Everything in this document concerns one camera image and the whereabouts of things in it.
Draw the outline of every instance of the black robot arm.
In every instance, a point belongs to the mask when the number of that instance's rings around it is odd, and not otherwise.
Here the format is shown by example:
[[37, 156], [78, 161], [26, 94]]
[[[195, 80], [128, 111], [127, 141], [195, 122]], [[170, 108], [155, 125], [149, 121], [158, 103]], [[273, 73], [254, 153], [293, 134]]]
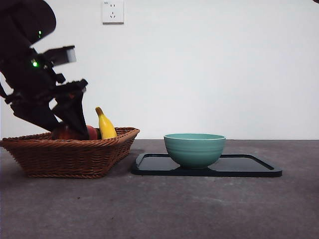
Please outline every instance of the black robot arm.
[[[54, 66], [75, 61], [74, 46], [37, 53], [31, 45], [55, 30], [56, 19], [43, 0], [11, 0], [0, 3], [0, 71], [13, 89], [0, 95], [10, 104], [13, 114], [48, 131], [59, 124], [56, 116], [87, 136], [82, 110], [87, 82], [65, 82]], [[49, 103], [57, 105], [51, 110]]]

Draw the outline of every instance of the banana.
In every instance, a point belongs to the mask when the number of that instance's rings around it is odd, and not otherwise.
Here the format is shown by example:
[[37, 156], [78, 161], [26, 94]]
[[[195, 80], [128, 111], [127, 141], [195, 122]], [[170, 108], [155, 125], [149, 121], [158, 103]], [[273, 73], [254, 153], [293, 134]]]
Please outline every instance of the banana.
[[116, 137], [116, 131], [112, 122], [103, 114], [100, 107], [95, 108], [96, 113], [99, 117], [99, 128], [101, 133], [101, 139]]

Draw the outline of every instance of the apple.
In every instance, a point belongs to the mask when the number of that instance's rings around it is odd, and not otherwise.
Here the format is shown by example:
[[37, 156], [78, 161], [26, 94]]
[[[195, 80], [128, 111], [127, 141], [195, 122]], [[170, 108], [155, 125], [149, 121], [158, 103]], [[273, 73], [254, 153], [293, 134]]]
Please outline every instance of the apple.
[[59, 126], [52, 131], [51, 139], [87, 140], [88, 135], [82, 135], [74, 129], [71, 129], [66, 123], [60, 122]]
[[86, 128], [89, 133], [89, 140], [97, 140], [98, 139], [98, 133], [96, 129], [90, 125], [86, 125]]

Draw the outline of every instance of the bowl rim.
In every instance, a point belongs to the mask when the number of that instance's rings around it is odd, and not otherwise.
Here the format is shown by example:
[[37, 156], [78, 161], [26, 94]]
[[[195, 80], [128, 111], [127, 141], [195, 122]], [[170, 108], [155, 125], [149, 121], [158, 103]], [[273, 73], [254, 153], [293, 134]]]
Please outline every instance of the bowl rim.
[[[211, 135], [211, 136], [218, 136], [219, 138], [203, 138], [203, 139], [195, 139], [195, 138], [178, 138], [178, 137], [172, 137], [173, 135], [179, 135], [179, 134], [200, 134], [200, 135]], [[164, 135], [164, 138], [171, 138], [171, 139], [179, 139], [179, 140], [221, 140], [226, 139], [225, 136], [219, 135], [219, 134], [211, 134], [211, 133], [170, 133]]]

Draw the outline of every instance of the green bowl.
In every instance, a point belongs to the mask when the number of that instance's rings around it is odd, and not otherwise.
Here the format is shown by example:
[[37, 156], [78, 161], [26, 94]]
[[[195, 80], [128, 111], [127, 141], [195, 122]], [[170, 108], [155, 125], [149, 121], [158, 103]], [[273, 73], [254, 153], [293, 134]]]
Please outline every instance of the green bowl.
[[202, 169], [215, 163], [223, 152], [226, 138], [215, 134], [174, 133], [164, 136], [166, 150], [184, 168]]

